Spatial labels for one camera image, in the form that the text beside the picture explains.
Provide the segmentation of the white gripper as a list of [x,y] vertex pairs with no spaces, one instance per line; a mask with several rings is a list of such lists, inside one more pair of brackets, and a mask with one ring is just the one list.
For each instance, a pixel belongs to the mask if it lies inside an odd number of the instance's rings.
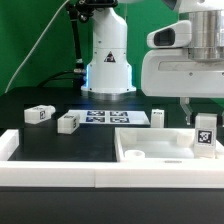
[[[142,63],[141,89],[146,96],[181,97],[186,123],[193,123],[190,98],[224,98],[224,61],[197,62],[186,49],[149,51]],[[224,111],[220,126],[224,127]]]

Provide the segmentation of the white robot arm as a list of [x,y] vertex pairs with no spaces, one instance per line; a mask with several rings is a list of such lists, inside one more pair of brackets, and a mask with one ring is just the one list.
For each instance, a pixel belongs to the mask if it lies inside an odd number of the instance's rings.
[[[178,97],[187,115],[191,98],[224,98],[224,0],[162,0],[178,21],[147,35],[141,89]],[[133,93],[126,59],[127,24],[110,6],[92,2],[93,58],[81,90],[98,99]]]

